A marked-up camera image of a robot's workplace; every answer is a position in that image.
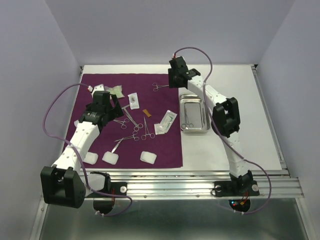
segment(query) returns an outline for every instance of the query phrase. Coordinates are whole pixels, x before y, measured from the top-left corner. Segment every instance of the gray wall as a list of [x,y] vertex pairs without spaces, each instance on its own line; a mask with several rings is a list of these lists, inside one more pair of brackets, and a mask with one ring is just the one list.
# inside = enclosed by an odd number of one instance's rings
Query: gray wall
[[290,173],[320,236],[320,1],[296,0],[258,76]]
[[[42,0],[0,7],[0,239],[25,240],[41,196],[40,171],[61,146],[42,132],[46,108],[79,80],[79,65]],[[62,134],[75,91],[57,103],[48,128]]]
[[[83,64],[163,64],[197,46],[215,63],[255,64],[294,0],[46,0]],[[192,63],[207,63],[199,53]]]

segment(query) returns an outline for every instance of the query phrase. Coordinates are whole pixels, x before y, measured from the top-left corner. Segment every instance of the stainless steel tray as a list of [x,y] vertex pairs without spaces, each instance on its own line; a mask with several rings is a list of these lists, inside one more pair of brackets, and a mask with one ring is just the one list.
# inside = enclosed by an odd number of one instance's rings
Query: stainless steel tray
[[179,96],[180,127],[184,132],[206,132],[210,121],[205,103],[196,94],[183,93]]

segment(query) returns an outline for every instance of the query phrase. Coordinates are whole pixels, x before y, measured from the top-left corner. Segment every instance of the white table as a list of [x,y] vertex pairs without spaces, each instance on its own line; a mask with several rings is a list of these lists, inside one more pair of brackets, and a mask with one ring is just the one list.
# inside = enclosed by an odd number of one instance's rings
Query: white table
[[[166,74],[169,65],[85,65],[82,74]],[[188,65],[203,77],[209,65]],[[215,65],[208,83],[226,97],[235,97],[240,111],[240,143],[243,155],[265,170],[281,170],[277,148],[250,65]],[[179,89],[179,95],[188,93]],[[209,130],[205,134],[181,133],[183,167],[164,171],[228,171],[229,163],[219,137]],[[254,165],[252,170],[259,170]]]

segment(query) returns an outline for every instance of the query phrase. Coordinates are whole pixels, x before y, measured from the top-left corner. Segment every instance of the purple mat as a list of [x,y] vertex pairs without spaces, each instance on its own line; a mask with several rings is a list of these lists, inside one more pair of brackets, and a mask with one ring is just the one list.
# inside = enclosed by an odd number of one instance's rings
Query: purple mat
[[[122,93],[125,98],[120,98],[120,105],[126,106],[129,104],[128,94],[137,93],[139,100],[139,109],[131,110],[127,108],[128,112],[138,124],[144,125],[144,117],[150,133],[155,132],[154,124],[160,123],[167,110],[170,110],[178,116],[168,133],[164,135],[156,135],[154,139],[147,136],[146,140],[141,140],[141,135],[145,134],[145,128],[139,130],[139,141],[133,139],[124,140],[121,142],[116,154],[119,155],[116,165],[112,165],[102,161],[105,152],[110,151],[117,144],[114,142],[117,139],[128,137],[132,135],[134,125],[129,122],[126,123],[127,128],[121,129],[121,125],[114,121],[109,122],[101,134],[95,140],[90,148],[90,152],[99,155],[98,161],[95,165],[85,164],[86,168],[101,168],[101,169],[164,169],[164,168],[180,168],[183,166],[182,161],[182,147],[181,147],[181,131],[179,119],[179,94],[178,89],[163,87],[159,88],[158,92],[154,92],[153,83],[158,85],[168,84],[167,74],[84,74],[82,83],[91,86],[104,84],[108,87],[122,85]],[[86,109],[86,105],[92,102],[92,97],[88,94],[85,87],[80,87],[76,97],[73,108],[71,121],[68,127],[66,139],[70,140],[76,130],[74,121]],[[142,110],[147,109],[152,115],[147,117]],[[126,115],[119,118],[122,120],[127,118]],[[157,154],[155,163],[149,164],[140,161],[142,151],[147,151]]]

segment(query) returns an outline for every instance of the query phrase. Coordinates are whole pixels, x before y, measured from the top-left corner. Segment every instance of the cable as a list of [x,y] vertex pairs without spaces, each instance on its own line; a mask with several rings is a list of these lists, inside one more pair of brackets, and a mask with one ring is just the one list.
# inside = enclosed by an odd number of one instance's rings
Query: cable
[[42,129],[44,131],[44,133],[50,137],[50,138],[54,138],[54,139],[59,139],[63,142],[65,142],[66,144],[68,144],[72,149],[73,151],[75,152],[79,162],[80,162],[80,165],[81,165],[81,168],[83,170],[83,174],[84,174],[84,179],[85,179],[85,185],[88,189],[90,189],[90,191],[96,193],[96,194],[99,194],[99,195],[102,195],[102,196],[105,196],[105,197],[110,197],[110,198],[126,198],[126,199],[129,199],[130,200],[130,204],[125,208],[123,209],[122,211],[120,212],[117,212],[117,213],[112,213],[112,214],[108,214],[108,215],[104,215],[103,213],[99,213],[99,212],[96,212],[96,214],[99,214],[103,217],[112,217],[112,216],[117,216],[117,215],[120,215],[124,212],[126,212],[132,205],[133,203],[133,199],[130,197],[130,196],[126,196],[126,195],[115,195],[115,194],[109,194],[109,193],[104,193],[104,192],[100,192],[100,191],[97,191],[97,190],[94,190],[90,187],[89,185],[89,180],[88,180],[88,176],[87,176],[87,171],[86,171],[86,167],[84,165],[84,162],[83,162],[83,159],[81,158],[80,156],[80,153],[78,152],[78,150],[76,149],[75,146],[72,145],[72,143],[68,140],[66,140],[65,138],[61,137],[61,136],[55,136],[55,135],[52,135],[50,134],[47,129],[46,129],[46,120],[47,120],[47,116],[51,110],[51,108],[53,107],[53,105],[55,104],[55,102],[60,98],[60,96],[65,92],[67,91],[68,89],[74,87],[74,86],[84,86],[84,87],[89,87],[88,85],[86,84],[83,84],[83,83],[75,83],[75,84],[72,84],[68,87],[66,87],[62,92],[60,92],[58,94],[58,96],[53,100],[53,102],[50,104],[49,108],[47,109],[47,111],[45,112],[44,114],[44,117],[43,117],[43,121],[42,121]]
[[[211,75],[211,73],[212,73],[212,71],[213,71],[213,63],[212,63],[211,58],[209,57],[208,54],[206,54],[206,53],[205,53],[203,50],[201,50],[200,48],[197,48],[197,47],[194,47],[194,46],[187,46],[187,47],[183,47],[183,48],[178,49],[177,51],[174,52],[173,58],[175,59],[177,53],[180,52],[180,51],[182,51],[182,50],[185,50],[185,49],[197,50],[197,51],[203,53],[203,54],[207,57],[207,59],[209,60],[209,63],[210,63],[210,71],[209,71],[208,75],[205,77],[205,79],[204,79],[204,81],[203,81],[203,98],[204,98],[204,103],[205,103],[205,105],[206,105],[206,107],[207,107],[207,109],[208,109],[208,112],[210,113],[211,110],[209,109],[208,104],[207,104],[206,85],[207,85],[207,80],[208,80],[208,78],[210,77],[210,75]],[[220,139],[228,146],[228,148],[230,148],[239,158],[241,158],[241,159],[244,160],[245,162],[247,162],[247,163],[249,163],[249,164],[252,164],[252,165],[255,165],[255,166],[257,166],[258,168],[260,168],[260,169],[263,171],[263,173],[265,174],[266,178],[268,179],[268,182],[269,182],[269,194],[268,194],[268,197],[267,197],[265,203],[264,203],[261,207],[259,207],[258,209],[256,209],[256,210],[253,210],[253,211],[245,212],[245,213],[244,213],[244,214],[246,214],[246,215],[247,215],[247,214],[254,214],[254,213],[260,211],[261,209],[263,209],[265,206],[267,206],[268,203],[269,203],[269,201],[270,201],[271,192],[272,192],[271,179],[270,179],[268,173],[267,173],[259,164],[245,159],[245,157],[242,156],[241,153],[239,153],[237,150],[235,150],[235,149],[228,143],[228,141],[226,141],[226,140],[223,138],[223,136],[221,135],[221,133],[220,133],[219,130],[218,130],[218,127],[217,127],[217,125],[216,125],[216,123],[215,123],[215,121],[214,121],[214,118],[213,118],[212,114],[209,114],[209,116],[210,116],[210,118],[211,118],[211,122],[212,122],[212,125],[213,125],[214,129],[215,129],[215,132],[218,134],[218,136],[220,137]]]

